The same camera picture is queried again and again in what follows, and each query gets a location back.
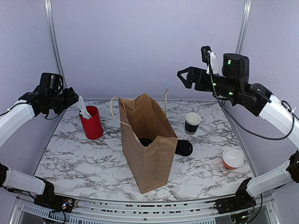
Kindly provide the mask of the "black plastic cup lid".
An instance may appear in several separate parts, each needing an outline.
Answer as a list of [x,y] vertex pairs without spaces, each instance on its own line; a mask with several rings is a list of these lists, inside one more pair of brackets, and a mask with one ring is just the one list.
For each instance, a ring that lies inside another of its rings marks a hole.
[[148,138],[140,138],[139,141],[144,147],[149,146],[153,142],[151,139]]

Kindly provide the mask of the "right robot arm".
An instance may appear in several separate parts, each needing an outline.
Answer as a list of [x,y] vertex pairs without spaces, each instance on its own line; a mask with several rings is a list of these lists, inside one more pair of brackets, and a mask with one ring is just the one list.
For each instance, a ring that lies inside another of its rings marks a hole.
[[[279,100],[262,84],[249,84],[249,58],[247,56],[225,53],[223,55],[222,74],[216,69],[215,53],[203,52],[202,61],[206,69],[188,67],[177,72],[185,88],[211,92],[215,98],[224,97],[232,106],[242,105],[256,117],[272,124],[281,133],[281,137],[266,137],[254,133],[239,122],[236,124],[245,132],[258,138],[271,141],[289,139],[295,147],[299,146],[299,118],[294,109],[285,100]],[[243,210],[256,206],[255,198],[269,190],[278,189],[289,183],[299,181],[299,153],[257,177],[244,180],[233,197],[217,200],[214,207],[219,213]]]

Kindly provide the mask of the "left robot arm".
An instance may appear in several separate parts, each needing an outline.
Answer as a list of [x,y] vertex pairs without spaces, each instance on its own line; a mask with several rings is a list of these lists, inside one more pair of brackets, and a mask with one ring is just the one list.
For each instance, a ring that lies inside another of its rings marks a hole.
[[4,150],[0,159],[0,186],[13,193],[28,193],[36,205],[57,212],[71,212],[77,201],[69,196],[59,196],[54,192],[53,183],[33,175],[33,166],[26,167],[23,162],[37,165],[41,153],[35,143],[34,128],[37,124],[27,122],[38,115],[49,112],[58,117],[71,105],[78,102],[73,88],[64,87],[64,79],[59,74],[42,73],[39,85],[20,96],[17,101],[0,116],[0,147]]

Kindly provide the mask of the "brown paper bag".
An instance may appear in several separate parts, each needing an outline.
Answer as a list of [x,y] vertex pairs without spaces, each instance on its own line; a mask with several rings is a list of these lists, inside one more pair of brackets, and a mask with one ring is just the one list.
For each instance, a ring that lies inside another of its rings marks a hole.
[[[167,184],[178,137],[167,118],[166,108],[148,94],[118,100],[122,151],[141,194]],[[139,139],[153,142],[144,147]]]

